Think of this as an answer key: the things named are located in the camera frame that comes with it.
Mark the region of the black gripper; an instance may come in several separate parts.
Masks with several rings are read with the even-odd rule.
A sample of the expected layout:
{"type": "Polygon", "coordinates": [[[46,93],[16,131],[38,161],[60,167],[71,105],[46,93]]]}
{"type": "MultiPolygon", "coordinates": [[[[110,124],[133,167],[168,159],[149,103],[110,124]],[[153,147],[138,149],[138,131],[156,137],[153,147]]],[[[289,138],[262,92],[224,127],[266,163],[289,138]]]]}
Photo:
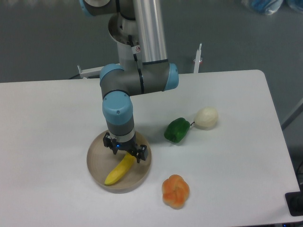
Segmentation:
{"type": "Polygon", "coordinates": [[[106,148],[112,150],[114,155],[116,155],[119,150],[127,151],[135,157],[137,163],[140,163],[141,160],[146,161],[149,154],[146,145],[137,145],[135,135],[127,142],[118,142],[116,139],[111,138],[109,132],[106,132],[103,137],[103,143],[106,148]]]}

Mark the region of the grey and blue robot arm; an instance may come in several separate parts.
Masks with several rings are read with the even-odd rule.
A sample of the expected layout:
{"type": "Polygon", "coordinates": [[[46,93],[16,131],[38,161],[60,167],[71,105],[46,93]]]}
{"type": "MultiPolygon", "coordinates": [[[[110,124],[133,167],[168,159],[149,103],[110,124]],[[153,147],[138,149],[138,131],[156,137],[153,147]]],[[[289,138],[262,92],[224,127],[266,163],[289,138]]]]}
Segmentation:
{"type": "Polygon", "coordinates": [[[99,74],[102,112],[108,132],[104,146],[114,153],[124,150],[137,161],[148,157],[147,146],[138,145],[130,97],[175,89],[178,69],[167,57],[161,4],[158,0],[82,0],[92,17],[111,14],[112,38],[130,50],[130,62],[104,66],[99,74]]]}

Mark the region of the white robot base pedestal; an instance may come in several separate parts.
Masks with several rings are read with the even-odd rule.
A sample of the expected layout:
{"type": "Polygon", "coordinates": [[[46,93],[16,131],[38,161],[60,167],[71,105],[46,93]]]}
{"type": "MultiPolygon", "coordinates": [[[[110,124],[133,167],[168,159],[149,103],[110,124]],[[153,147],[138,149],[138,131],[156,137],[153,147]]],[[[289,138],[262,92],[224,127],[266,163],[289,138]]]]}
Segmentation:
{"type": "Polygon", "coordinates": [[[118,13],[110,18],[108,30],[116,42],[119,63],[124,70],[140,69],[143,64],[136,21],[118,13]]]}

